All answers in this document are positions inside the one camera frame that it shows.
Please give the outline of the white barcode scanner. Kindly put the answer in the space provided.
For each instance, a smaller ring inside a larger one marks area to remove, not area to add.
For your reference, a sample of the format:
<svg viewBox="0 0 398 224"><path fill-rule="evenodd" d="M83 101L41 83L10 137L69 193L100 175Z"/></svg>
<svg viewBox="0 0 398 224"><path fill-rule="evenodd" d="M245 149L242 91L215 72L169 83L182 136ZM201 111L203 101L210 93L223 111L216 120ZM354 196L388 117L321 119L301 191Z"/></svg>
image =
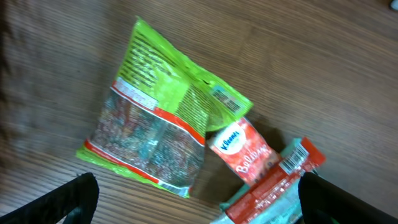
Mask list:
<svg viewBox="0 0 398 224"><path fill-rule="evenodd" d="M392 0L390 3L390 8L392 10L398 11L398 0Z"/></svg>

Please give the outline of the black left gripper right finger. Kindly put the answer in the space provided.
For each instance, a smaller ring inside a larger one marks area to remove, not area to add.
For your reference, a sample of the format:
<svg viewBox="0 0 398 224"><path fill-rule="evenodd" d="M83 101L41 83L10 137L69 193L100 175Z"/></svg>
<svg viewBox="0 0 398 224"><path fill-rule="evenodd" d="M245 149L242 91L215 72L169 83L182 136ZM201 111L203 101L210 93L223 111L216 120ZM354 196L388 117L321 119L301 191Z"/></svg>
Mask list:
<svg viewBox="0 0 398 224"><path fill-rule="evenodd" d="M306 172L298 183L305 224L397 224L397 218Z"/></svg>

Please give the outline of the green snack bag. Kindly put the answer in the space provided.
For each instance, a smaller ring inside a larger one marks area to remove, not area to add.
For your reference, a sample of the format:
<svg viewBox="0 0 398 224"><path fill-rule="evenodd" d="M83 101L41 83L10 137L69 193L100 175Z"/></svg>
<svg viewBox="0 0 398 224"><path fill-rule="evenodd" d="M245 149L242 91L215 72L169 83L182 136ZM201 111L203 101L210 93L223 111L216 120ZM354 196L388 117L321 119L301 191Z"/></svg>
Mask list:
<svg viewBox="0 0 398 224"><path fill-rule="evenodd" d="M81 160L187 198L208 132L242 118L252 102L137 19Z"/></svg>

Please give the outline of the red stick packet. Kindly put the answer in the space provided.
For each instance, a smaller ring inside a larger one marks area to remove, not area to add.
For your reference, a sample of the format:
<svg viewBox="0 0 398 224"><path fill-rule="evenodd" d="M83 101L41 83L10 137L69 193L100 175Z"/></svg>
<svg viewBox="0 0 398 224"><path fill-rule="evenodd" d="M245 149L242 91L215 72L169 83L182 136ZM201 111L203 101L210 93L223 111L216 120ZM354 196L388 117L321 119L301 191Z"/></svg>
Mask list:
<svg viewBox="0 0 398 224"><path fill-rule="evenodd" d="M285 195L306 172L326 161L326 157L306 137L284 150L282 160L243 196L226 209L226 216L237 224L247 224Z"/></svg>

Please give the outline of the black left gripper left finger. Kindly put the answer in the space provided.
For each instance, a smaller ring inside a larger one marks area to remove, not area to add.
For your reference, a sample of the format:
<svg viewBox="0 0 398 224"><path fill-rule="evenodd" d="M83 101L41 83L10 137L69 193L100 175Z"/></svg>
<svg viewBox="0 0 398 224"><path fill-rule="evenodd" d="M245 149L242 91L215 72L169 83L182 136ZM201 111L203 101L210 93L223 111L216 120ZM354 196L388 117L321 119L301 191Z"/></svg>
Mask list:
<svg viewBox="0 0 398 224"><path fill-rule="evenodd" d="M91 172L1 217L1 224L90 224L99 198L99 186Z"/></svg>

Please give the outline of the teal packet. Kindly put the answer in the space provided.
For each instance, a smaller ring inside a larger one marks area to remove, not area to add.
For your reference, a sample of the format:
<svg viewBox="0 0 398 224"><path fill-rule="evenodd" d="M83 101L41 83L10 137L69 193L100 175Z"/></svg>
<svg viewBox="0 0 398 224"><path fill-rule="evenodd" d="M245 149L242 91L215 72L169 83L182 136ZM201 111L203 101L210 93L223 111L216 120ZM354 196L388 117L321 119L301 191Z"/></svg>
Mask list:
<svg viewBox="0 0 398 224"><path fill-rule="evenodd" d="M302 216L302 210L299 200L299 180L297 180L291 189L285 195L281 196L268 210L262 212L257 218L249 223L295 223ZM212 221L213 224L217 223L233 223L225 214L226 209L232 206L241 196L243 196L250 188L244 185L231 199L220 205L221 215Z"/></svg>

